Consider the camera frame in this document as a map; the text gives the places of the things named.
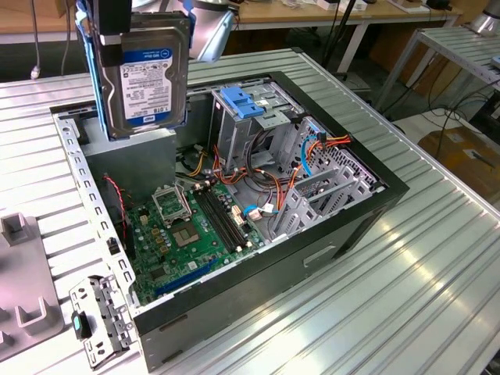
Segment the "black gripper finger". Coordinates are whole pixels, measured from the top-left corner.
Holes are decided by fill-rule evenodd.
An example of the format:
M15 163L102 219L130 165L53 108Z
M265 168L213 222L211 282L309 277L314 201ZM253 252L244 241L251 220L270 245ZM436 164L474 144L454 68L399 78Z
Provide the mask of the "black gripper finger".
M102 65L119 65L122 60L122 34L130 31L131 1L97 1L97 46Z

